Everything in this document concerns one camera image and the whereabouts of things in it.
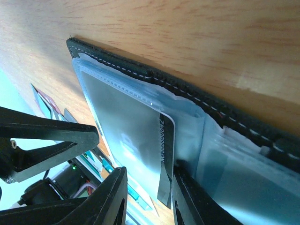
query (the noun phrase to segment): screw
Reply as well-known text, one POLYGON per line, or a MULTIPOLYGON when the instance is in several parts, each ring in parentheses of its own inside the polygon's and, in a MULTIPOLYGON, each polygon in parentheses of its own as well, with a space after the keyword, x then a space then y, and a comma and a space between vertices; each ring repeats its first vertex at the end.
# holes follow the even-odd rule
POLYGON ((13 147, 13 149, 17 149, 17 142, 15 142, 15 140, 11 140, 11 147, 13 147))

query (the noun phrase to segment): wooden table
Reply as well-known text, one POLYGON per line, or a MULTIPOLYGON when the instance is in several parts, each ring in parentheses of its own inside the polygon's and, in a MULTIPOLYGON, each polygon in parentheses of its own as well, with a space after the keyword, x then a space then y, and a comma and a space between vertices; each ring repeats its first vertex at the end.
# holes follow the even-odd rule
POLYGON ((72 36, 300 136, 297 0, 1 0, 0 27, 0 68, 37 115, 30 83, 95 124, 71 67, 72 36))

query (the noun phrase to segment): white stitching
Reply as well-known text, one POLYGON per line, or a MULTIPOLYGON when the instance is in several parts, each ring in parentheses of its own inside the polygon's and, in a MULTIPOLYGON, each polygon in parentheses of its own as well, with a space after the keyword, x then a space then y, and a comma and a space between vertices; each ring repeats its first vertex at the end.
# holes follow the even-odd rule
MULTIPOLYGON (((101 59, 101 58, 98 58, 98 57, 96 57, 96 56, 94 56, 94 55, 92 55, 92 54, 90 54, 90 53, 88 53, 88 52, 86 52, 86 51, 84 51, 84 50, 82 50, 82 49, 79 49, 79 48, 77 48, 77 47, 75 47, 75 46, 71 46, 71 47, 72 47, 72 48, 75 48, 75 49, 77 49, 77 50, 79 50, 79 51, 81 51, 81 52, 84 52, 84 53, 86 53, 86 54, 88 54, 88 55, 90 55, 90 56, 92 56, 92 57, 94 57, 94 58, 96 58, 96 59, 99 59, 99 60, 101 60, 101 61, 103 61, 103 62, 106 62, 107 64, 112 65, 113 67, 121 68, 121 67, 116 66, 116 65, 114 65, 114 64, 111 64, 110 62, 107 62, 107 61, 105 61, 105 60, 103 60, 103 59, 101 59)), ((159 79, 157 79, 156 77, 152 77, 152 76, 143 76, 143 75, 137 74, 137 73, 132 72, 131 70, 128 70, 128 69, 125 69, 125 68, 121 68, 121 69, 122 69, 122 70, 126 70, 126 71, 128 71, 128 72, 130 72, 130 73, 132 73, 132 74, 134 74, 134 75, 138 75, 138 76, 140 76, 140 77, 144 77, 144 78, 146 78, 146 79, 154 78, 154 80, 156 80, 156 81, 160 81, 160 82, 162 82, 162 83, 166 83, 166 84, 169 85, 169 86, 172 86, 170 83, 167 83, 167 82, 165 82, 165 81, 163 81, 163 80, 159 80, 159 79)), ((199 101, 199 102, 202 102, 204 105, 209 106, 206 102, 201 101, 200 99, 194 97, 194 96, 191 95, 190 93, 185 92, 184 90, 179 89, 179 88, 176 87, 176 86, 172 86, 172 87, 174 87, 175 89, 180 90, 182 93, 186 93, 188 96, 193 97, 193 99, 195 99, 195 100, 197 100, 197 101, 199 101)), ((217 111, 216 108, 214 108, 214 107, 212 107, 212 106, 209 106, 209 107, 210 107, 211 109, 217 111)), ((238 124, 239 124, 241 127, 243 127, 243 128, 247 128, 247 127, 246 127, 244 124, 242 124, 242 123, 238 123, 238 124)), ((270 141, 270 139, 268 139, 267 137, 262 136, 262 135, 260 135, 260 136, 261 136, 263 139, 270 141)))

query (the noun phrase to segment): cable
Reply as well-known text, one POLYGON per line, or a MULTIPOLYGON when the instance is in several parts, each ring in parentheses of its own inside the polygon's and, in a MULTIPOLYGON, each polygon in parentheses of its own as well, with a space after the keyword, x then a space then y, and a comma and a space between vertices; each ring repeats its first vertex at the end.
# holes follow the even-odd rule
POLYGON ((96 187, 96 185, 94 185, 94 184, 91 184, 90 182, 89 183, 85 183, 85 184, 83 184, 80 188, 79 188, 79 190, 73 195, 73 197, 72 198, 76 198, 86 187, 91 187, 92 189, 94 189, 94 190, 96 190, 97 189, 97 187, 96 187))
POLYGON ((49 170, 46 170, 45 175, 44 175, 44 177, 43 177, 43 180, 45 180, 45 179, 47 178, 47 176, 48 176, 48 174, 49 174, 49 171, 50 171, 50 169, 49 169, 49 170))

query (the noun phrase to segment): stitched seam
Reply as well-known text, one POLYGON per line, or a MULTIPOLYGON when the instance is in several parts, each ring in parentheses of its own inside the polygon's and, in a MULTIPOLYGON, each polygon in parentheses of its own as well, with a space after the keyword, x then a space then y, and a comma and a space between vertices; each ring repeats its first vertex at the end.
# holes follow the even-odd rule
MULTIPOLYGON (((203 103, 203 104, 206 105, 207 107, 211 108, 212 110, 215 110, 216 112, 222 114, 223 116, 227 116, 225 113, 223 113, 223 112, 221 112, 221 111, 218 111, 216 108, 214 108, 213 106, 207 104, 206 102, 201 101, 200 99, 194 97, 194 96, 191 95, 190 93, 185 92, 184 90, 182 90, 182 89, 180 89, 180 88, 178 88, 178 87, 176 87, 176 86, 173 86, 173 85, 171 85, 171 84, 169 84, 169 83, 167 83, 167 82, 165 82, 165 81, 163 81, 163 80, 157 79, 156 77, 153 77, 153 76, 144 76, 144 75, 137 74, 137 73, 135 73, 135 72, 132 72, 131 70, 128 70, 128 69, 126 69, 126 68, 122 68, 122 67, 116 66, 116 65, 114 65, 114 64, 112 64, 112 63, 110 63, 110 62, 107 62, 107 61, 105 61, 105 60, 103 60, 103 59, 101 59, 101 58, 99 58, 99 57, 97 57, 97 56, 95 56, 95 55, 93 55, 93 54, 91 54, 91 53, 86 52, 85 50, 82 50, 82 49, 77 48, 77 47, 75 47, 75 46, 71 46, 71 47, 72 47, 72 48, 75 48, 75 49, 77 49, 77 50, 79 50, 79 51, 81 51, 81 52, 83 52, 83 53, 88 54, 89 56, 91 56, 91 57, 94 58, 94 59, 97 59, 97 60, 100 60, 100 61, 104 62, 104 64, 108 64, 108 65, 113 66, 113 67, 115 67, 115 68, 117 68, 117 69, 126 70, 127 72, 130 72, 130 73, 132 73, 132 74, 134 74, 134 75, 138 75, 139 77, 143 77, 143 78, 145 78, 145 79, 151 79, 151 78, 154 78, 156 81, 160 81, 160 82, 165 83, 165 84, 167 84, 167 85, 169 85, 169 86, 172 86, 172 87, 175 88, 175 89, 178 89, 178 90, 179 90, 180 92, 182 92, 182 93, 186 93, 188 96, 192 97, 192 98, 195 99, 196 101, 199 101, 199 102, 203 103)), ((232 121, 234 121, 234 122, 236 122, 236 120, 234 120, 232 117, 229 117, 229 119, 232 120, 232 121)), ((242 128, 249 129, 248 127, 246 127, 246 126, 245 126, 244 124, 242 124, 242 123, 237 123, 237 124, 240 125, 242 128)), ((271 141, 269 138, 263 136, 262 134, 260 134, 260 133, 258 133, 258 132, 255 132, 253 135, 257 135, 257 136, 260 136, 260 137, 262 137, 263 139, 265 139, 265 140, 267 140, 267 141, 271 141)))

